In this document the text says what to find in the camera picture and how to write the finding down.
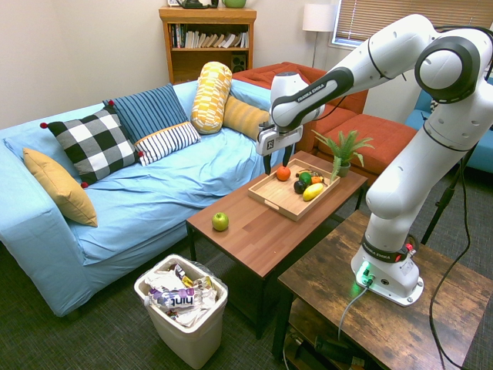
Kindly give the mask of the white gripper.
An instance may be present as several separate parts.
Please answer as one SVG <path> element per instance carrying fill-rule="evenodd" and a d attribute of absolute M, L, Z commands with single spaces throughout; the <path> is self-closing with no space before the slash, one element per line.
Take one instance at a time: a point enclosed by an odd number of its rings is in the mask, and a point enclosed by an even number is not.
<path fill-rule="evenodd" d="M 290 161 L 294 144 L 299 142 L 303 135 L 303 127 L 298 126 L 295 130 L 281 133 L 279 127 L 268 122 L 258 126 L 257 153 L 263 156 L 263 165 L 266 175 L 271 173 L 271 153 L 284 148 L 283 166 L 286 167 Z"/>

